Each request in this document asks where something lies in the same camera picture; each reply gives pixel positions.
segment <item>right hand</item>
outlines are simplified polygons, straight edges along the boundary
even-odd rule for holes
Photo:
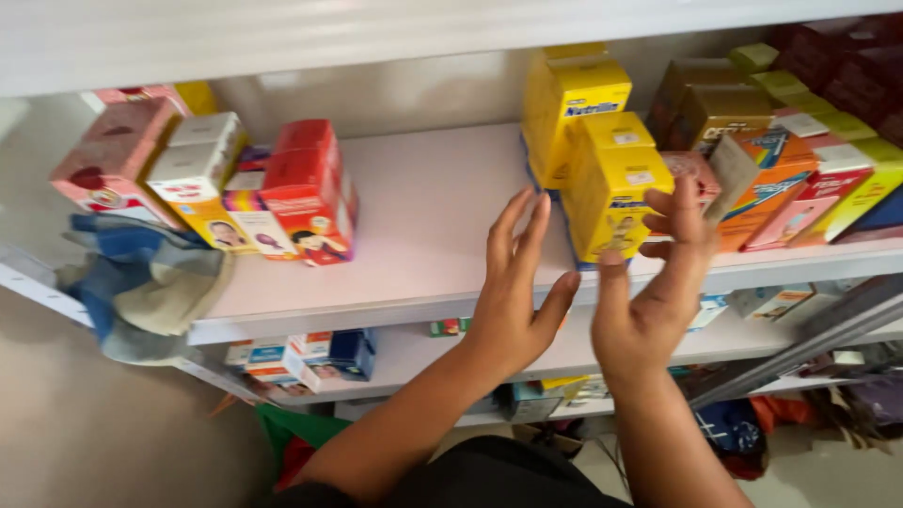
[[[620,251],[606,249],[599,256],[592,347],[616,398],[666,379],[671,355],[699,310],[700,287],[720,241],[715,226],[699,213],[693,178],[675,178],[674,193],[650,189],[644,199],[660,215],[648,214],[643,222],[674,238],[639,249],[648,258],[665,260],[661,273],[630,301],[630,280]]]

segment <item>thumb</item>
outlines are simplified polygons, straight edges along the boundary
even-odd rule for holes
[[[567,272],[552,285],[543,305],[533,319],[533,327],[544,336],[554,336],[573,302],[573,296],[580,287],[580,272]]]
[[[596,324],[623,330],[629,320],[630,279],[620,250],[605,249],[599,255],[599,303]]]

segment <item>forearm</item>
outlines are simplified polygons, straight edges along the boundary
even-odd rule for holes
[[[489,359],[458,344],[386,403],[331,439],[300,481],[331,484],[355,500],[378,503],[411,468],[425,463],[464,411],[503,379]]]
[[[644,508],[749,506],[666,373],[613,391],[630,491]]]

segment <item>left hand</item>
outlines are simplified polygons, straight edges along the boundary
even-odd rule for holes
[[[461,346],[493,365],[502,380],[523,371],[548,349],[580,286],[580,274],[562,275],[534,316],[533,280],[552,208],[548,193],[532,188],[517,193],[489,229],[486,282],[470,330]],[[517,221],[535,203],[524,232],[514,238]]]

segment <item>black shirt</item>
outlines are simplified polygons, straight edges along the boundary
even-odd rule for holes
[[[469,439],[408,473],[384,506],[523,508],[629,504],[599,492],[573,464],[548,448],[499,436]],[[266,508],[358,508],[339,489],[305,483],[285,489]]]

